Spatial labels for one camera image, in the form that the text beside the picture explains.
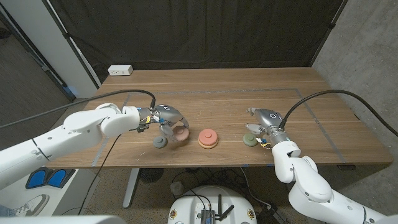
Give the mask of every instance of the wall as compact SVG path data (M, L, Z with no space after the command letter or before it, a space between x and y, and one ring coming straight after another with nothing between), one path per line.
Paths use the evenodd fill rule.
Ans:
M398 130L397 1L349 0L313 68L332 88L362 96ZM387 169L339 191L387 215L398 213L398 138L360 102L341 97L390 150L395 161Z
M41 0L0 0L77 98L96 88Z

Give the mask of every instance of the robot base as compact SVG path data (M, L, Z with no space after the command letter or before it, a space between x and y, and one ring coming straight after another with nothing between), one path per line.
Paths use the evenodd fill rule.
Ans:
M257 224L256 215L254 214L253 206L247 201L242 195L237 192L222 186L206 185L192 189L197 195L205 196L211 202L211 210L215 211L215 214L219 214L219 195L221 195L221 213L227 211L230 206L234 206L232 210L227 214L226 218L222 221L215 220L201 220L201 212L203 210L203 204L200 199L194 195L192 191L186 192L183 196L177 199L169 213L168 224L188 224L188 223L231 223L231 224ZM206 213L210 209L210 205L207 199L201 197L205 203Z

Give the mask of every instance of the electrical outlet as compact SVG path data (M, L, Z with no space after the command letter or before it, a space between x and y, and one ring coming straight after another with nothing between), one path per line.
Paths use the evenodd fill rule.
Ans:
M131 65L111 65L108 68L110 75L131 75L132 66Z

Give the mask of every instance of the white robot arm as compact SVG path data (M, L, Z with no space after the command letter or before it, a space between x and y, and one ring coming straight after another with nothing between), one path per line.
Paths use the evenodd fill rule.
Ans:
M112 137L129 130L142 132L149 124L159 123L160 132L174 140L171 127L178 121L189 128L180 112L168 105L154 108L125 106L121 111L116 105L106 103L95 110L74 113L63 125L0 151L0 190L48 161L97 145L102 140L102 133Z
M279 113L249 108L260 124L247 124L253 134L269 136L274 156L275 173L283 183L295 181L289 193L290 204L303 215L327 223L378 223L386 216L361 205L333 190L318 174L317 165L308 156L299 158L301 150L279 128Z

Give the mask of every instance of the gray wall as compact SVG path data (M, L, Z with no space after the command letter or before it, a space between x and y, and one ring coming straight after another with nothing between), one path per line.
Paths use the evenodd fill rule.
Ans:
M398 2L349 0L313 68L332 88L362 96L398 130ZM339 191L386 215L396 214L398 138L360 102L349 96L342 98L390 150L395 161L387 169Z

